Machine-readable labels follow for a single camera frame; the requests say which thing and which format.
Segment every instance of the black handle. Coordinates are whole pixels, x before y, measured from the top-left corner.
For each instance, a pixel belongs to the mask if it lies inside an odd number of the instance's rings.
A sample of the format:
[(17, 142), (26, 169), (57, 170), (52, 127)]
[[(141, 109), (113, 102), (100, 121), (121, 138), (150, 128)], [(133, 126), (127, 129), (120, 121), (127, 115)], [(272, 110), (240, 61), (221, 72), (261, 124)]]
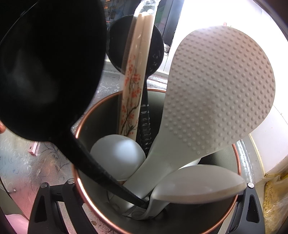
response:
[(95, 234), (97, 233), (90, 220), (85, 214), (81, 199), (75, 183), (69, 184), (68, 181), (63, 185), (62, 197), (67, 212), (77, 234)]
[(68, 234), (55, 199), (61, 194), (62, 185), (53, 186), (53, 190), (50, 188), (48, 183), (43, 183), (38, 190), (30, 215), (28, 234)]
[(238, 196), (233, 218), (226, 234), (265, 234), (264, 217), (252, 183)]
[(61, 185), (50, 186), (43, 183), (40, 186), (33, 204), (28, 234), (68, 234), (58, 201), (65, 203), (78, 234), (97, 234), (82, 208), (83, 200), (72, 180)]
[(152, 144), (148, 91), (147, 91), (147, 77), (145, 78), (145, 81), (144, 81), (138, 128), (139, 128), (139, 133), (140, 133), (140, 145), (147, 157), (151, 144)]
[(104, 168), (98, 164), (86, 148), (69, 131), (53, 142), (59, 150), (83, 173), (116, 196), (146, 209), (148, 204), (119, 184)]

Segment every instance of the utensil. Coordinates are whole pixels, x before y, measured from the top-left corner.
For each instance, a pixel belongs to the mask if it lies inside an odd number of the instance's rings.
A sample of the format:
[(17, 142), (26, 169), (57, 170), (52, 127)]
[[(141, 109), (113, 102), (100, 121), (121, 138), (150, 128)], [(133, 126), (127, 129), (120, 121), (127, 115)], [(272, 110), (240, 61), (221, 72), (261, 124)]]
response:
[(101, 186), (143, 205), (70, 131), (99, 83), (106, 30), (98, 0), (40, 0), (21, 15), (0, 44), (0, 120), (23, 138), (54, 143)]
[[(107, 32), (108, 41), (106, 53), (114, 67), (123, 74), (125, 74), (126, 67), (124, 69), (121, 69), (121, 65), (132, 19), (133, 15), (128, 15), (114, 21)], [(154, 25), (145, 73), (145, 81), (141, 99), (138, 125), (141, 139), (140, 145), (142, 146), (146, 155), (148, 155), (152, 144), (147, 93), (147, 78), (156, 72), (156, 70), (161, 65), (163, 57), (164, 43), (162, 35), (157, 29), (157, 27)]]
[(183, 167), (181, 167), (181, 168), (197, 165), (197, 164), (200, 162), (200, 160), (201, 160), (201, 158), (196, 159), (195, 161), (190, 162), (190, 163), (186, 164), (185, 166), (183, 166)]
[(116, 180), (127, 180), (146, 159), (138, 143), (122, 135), (105, 136), (92, 146), (92, 157)]
[(169, 203), (205, 204), (224, 200), (246, 188), (244, 179), (224, 167), (195, 165), (176, 170), (154, 188), (148, 209), (133, 211), (132, 218), (157, 216)]
[(128, 35), (128, 38), (132, 37), (132, 40), (130, 43), (128, 39), (126, 44), (126, 49), (129, 50), (127, 64), (122, 63), (126, 71), (118, 131), (119, 134), (133, 140), (136, 140), (137, 136), (145, 71), (159, 2), (160, 0), (144, 0), (135, 10), (135, 26), (134, 23), (131, 24)]
[[(270, 62), (249, 36), (226, 26), (192, 32), (172, 61), (157, 140), (124, 186), (144, 198), (169, 173), (240, 140), (274, 95)], [(121, 214), (132, 207), (117, 196), (110, 202)]]

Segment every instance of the countertop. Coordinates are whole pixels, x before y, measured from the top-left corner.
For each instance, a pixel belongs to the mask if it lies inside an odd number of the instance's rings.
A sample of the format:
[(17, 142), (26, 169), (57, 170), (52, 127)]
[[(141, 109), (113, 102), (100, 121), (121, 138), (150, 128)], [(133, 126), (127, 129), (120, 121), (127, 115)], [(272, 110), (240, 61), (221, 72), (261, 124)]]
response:
[[(101, 81), (87, 110), (102, 98), (122, 90), (122, 76), (106, 62)], [(149, 77), (148, 88), (165, 90), (167, 75), (156, 73)], [(75, 131), (79, 121), (74, 124)], [(29, 218), (39, 186), (48, 182), (51, 186), (63, 184), (72, 178), (71, 162), (50, 142), (41, 142), (38, 155), (28, 153), (30, 141), (18, 137), (7, 130), (0, 135), (0, 178), (11, 198)], [(236, 143), (240, 155), (242, 176), (246, 182), (257, 183), (263, 178), (260, 163), (249, 137)], [(70, 234), (75, 234), (65, 205), (60, 202), (60, 209)], [(99, 234), (115, 233), (104, 225), (84, 204), (83, 208)]]

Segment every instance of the black ladle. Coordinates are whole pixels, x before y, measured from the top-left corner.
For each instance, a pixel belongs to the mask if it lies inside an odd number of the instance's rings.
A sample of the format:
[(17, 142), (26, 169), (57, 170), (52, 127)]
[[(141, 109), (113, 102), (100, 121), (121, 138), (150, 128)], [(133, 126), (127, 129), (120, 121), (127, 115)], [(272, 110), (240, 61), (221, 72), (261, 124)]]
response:
[[(107, 33), (107, 55), (114, 67), (123, 74), (125, 74), (125, 70), (123, 70), (121, 67), (132, 19), (133, 15), (128, 15), (114, 21), (110, 25)], [(157, 69), (161, 65), (163, 57), (164, 43), (162, 35), (157, 29), (157, 27), (154, 25), (145, 74), (138, 124), (141, 138), (140, 145), (143, 148), (146, 156), (148, 155), (152, 143), (150, 132), (147, 78), (157, 71)]]
[(106, 48), (99, 0), (40, 0), (0, 43), (0, 120), (31, 141), (50, 141), (115, 195), (147, 204), (110, 176), (71, 133), (99, 83)]

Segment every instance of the plastic bag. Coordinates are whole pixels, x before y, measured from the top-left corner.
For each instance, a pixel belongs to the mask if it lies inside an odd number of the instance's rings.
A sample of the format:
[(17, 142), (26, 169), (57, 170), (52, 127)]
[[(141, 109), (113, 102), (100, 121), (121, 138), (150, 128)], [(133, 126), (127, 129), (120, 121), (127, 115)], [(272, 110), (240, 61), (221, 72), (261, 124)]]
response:
[(288, 216), (288, 178), (277, 176), (265, 185), (263, 215), (266, 234), (276, 233)]

